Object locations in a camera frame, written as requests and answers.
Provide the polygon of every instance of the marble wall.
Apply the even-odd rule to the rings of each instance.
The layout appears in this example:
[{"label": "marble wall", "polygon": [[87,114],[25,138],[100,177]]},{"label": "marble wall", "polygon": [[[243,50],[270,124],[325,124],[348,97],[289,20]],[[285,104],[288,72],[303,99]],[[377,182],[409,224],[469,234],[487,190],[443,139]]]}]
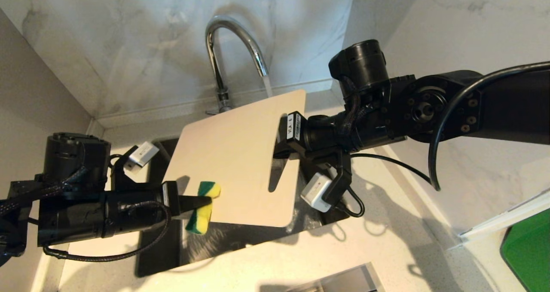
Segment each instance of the marble wall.
[{"label": "marble wall", "polygon": [[[0,0],[1,9],[94,117],[213,97],[206,24],[239,20],[273,87],[330,78],[352,0]],[[219,30],[230,89],[262,89],[239,39]]]},{"label": "marble wall", "polygon": [[[344,44],[381,41],[391,76],[480,73],[550,59],[548,0],[354,0]],[[428,145],[391,145],[428,172]],[[460,233],[550,188],[550,147],[460,137],[440,144],[441,192],[426,192]]]}]

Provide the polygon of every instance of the stainless steel sink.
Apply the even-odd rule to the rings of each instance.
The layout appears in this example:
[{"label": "stainless steel sink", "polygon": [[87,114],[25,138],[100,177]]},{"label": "stainless steel sink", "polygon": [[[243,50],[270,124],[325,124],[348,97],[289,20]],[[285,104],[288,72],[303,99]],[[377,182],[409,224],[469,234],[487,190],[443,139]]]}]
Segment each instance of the stainless steel sink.
[{"label": "stainless steel sink", "polygon": [[[161,151],[159,155],[151,160],[149,181],[160,183],[168,167],[171,154],[174,152],[177,139],[165,140],[156,144],[161,148]],[[274,189],[277,185],[283,167],[283,160],[273,160],[269,190]],[[317,168],[312,165],[301,164],[297,188],[304,188],[308,180],[317,171]],[[163,237],[162,241],[138,255],[136,276],[143,277],[163,272],[215,257],[228,251],[243,249],[300,233],[301,231],[315,229],[348,217],[339,210],[330,210],[327,213],[314,210],[300,198],[299,192],[300,190],[296,191],[292,221],[283,228],[212,222],[206,235],[195,235],[185,231],[182,226],[185,222],[173,220],[167,235]],[[140,246],[152,241],[158,233],[159,231],[142,232]]]}]

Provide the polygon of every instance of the yellow sponge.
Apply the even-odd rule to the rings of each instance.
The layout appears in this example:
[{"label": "yellow sponge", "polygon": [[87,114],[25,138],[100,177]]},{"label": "yellow sponge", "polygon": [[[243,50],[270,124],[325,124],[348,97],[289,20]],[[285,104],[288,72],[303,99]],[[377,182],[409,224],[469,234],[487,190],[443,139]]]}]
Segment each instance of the yellow sponge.
[{"label": "yellow sponge", "polygon": [[[199,185],[198,196],[210,196],[211,198],[217,198],[220,196],[221,187],[213,181],[201,181]],[[203,235],[208,231],[208,224],[210,223],[210,216],[212,215],[212,204],[199,207],[193,210],[193,214],[189,219],[189,223],[185,226],[185,230],[191,233]]]}]

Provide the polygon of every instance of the label sticker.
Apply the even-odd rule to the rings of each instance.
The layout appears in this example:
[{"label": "label sticker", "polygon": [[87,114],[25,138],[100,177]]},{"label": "label sticker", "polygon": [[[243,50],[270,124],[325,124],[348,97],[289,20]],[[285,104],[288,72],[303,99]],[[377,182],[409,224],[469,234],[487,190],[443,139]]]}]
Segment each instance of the label sticker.
[{"label": "label sticker", "polygon": [[294,133],[294,138],[299,141],[300,140],[300,125],[302,123],[302,118],[300,117],[300,114],[296,114],[296,132]]},{"label": "label sticker", "polygon": [[287,139],[294,136],[294,114],[287,116]]}]

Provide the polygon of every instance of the faucet spout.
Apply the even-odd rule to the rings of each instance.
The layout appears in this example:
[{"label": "faucet spout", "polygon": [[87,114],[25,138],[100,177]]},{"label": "faucet spout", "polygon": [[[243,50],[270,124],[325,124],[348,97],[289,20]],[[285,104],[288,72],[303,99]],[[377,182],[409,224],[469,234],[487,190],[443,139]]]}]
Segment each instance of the faucet spout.
[{"label": "faucet spout", "polygon": [[226,28],[235,33],[245,44],[246,48],[250,52],[254,64],[256,65],[256,70],[261,77],[267,76],[267,66],[263,60],[262,52],[256,41],[250,36],[250,34],[245,30],[245,28],[237,20],[225,16],[218,15],[214,16],[212,20],[206,26],[206,48],[208,49],[208,57],[210,59],[210,64],[212,65],[212,71],[214,72],[214,77],[216,78],[216,83],[218,84],[217,88],[217,98],[218,98],[218,107],[221,112],[226,112],[231,110],[231,100],[229,97],[229,89],[223,84],[222,75],[220,74],[220,67],[216,59],[216,54],[214,53],[214,33],[219,28]]}]

